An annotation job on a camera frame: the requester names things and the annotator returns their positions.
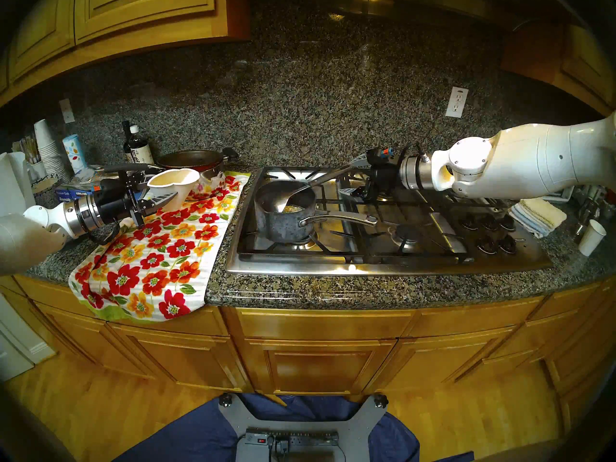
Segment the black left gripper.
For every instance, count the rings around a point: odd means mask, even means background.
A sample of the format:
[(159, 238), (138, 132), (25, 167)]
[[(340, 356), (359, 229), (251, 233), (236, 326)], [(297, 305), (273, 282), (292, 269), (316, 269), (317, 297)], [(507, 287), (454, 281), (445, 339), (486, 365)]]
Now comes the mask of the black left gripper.
[(137, 228), (144, 225), (142, 215), (153, 215), (170, 204), (177, 192), (142, 198), (142, 213), (136, 193), (143, 190), (145, 170), (101, 170), (99, 182), (99, 225), (132, 218)]

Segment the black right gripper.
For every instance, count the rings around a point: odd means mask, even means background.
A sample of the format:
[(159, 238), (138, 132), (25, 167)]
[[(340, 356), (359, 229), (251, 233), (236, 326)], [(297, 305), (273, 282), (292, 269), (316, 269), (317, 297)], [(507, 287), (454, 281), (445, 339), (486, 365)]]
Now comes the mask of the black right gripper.
[(349, 162), (350, 167), (369, 167), (366, 185), (340, 188), (340, 198), (390, 199), (398, 178), (399, 152), (361, 153)]

